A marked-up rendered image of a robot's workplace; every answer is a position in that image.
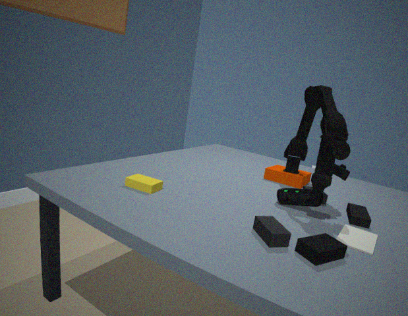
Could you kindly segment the white flat rectangular board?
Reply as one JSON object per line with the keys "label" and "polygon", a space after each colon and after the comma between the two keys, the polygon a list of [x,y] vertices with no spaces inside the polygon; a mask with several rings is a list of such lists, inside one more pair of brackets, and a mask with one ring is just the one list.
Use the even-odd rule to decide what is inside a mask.
{"label": "white flat rectangular board", "polygon": [[372,255],[377,237],[377,234],[345,224],[336,240],[346,244],[349,248]]}

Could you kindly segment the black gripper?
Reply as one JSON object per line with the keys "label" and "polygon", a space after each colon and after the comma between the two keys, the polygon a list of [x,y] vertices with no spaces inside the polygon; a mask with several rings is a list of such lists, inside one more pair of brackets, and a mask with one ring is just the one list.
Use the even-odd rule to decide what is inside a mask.
{"label": "black gripper", "polygon": [[317,202],[320,201],[324,189],[331,185],[332,176],[330,176],[329,171],[333,162],[335,163],[335,158],[318,152],[315,172],[311,178],[314,198]]}

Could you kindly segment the yellow rectangular block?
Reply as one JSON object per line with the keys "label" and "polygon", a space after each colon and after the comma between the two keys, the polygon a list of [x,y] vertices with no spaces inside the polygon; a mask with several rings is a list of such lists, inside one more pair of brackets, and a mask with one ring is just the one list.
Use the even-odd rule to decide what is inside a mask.
{"label": "yellow rectangular block", "polygon": [[141,174],[135,174],[126,177],[125,185],[148,194],[154,194],[157,191],[162,190],[163,181]]}

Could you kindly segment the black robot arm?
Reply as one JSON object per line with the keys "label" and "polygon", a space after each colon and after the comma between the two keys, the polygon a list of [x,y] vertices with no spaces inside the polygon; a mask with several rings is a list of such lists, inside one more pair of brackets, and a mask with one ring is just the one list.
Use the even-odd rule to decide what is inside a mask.
{"label": "black robot arm", "polygon": [[[305,103],[306,107],[297,135],[291,139],[284,151],[287,163],[283,172],[299,174],[300,160],[305,161],[307,155],[306,139],[319,108],[322,109],[323,114],[320,125],[323,134],[321,135],[319,153],[330,155],[337,160],[344,160],[350,154],[350,147],[346,142],[348,140],[346,122],[343,115],[337,111],[331,87],[319,85],[306,88]],[[345,165],[338,166],[334,162],[331,164],[330,176],[334,174],[346,181],[349,173]]]}

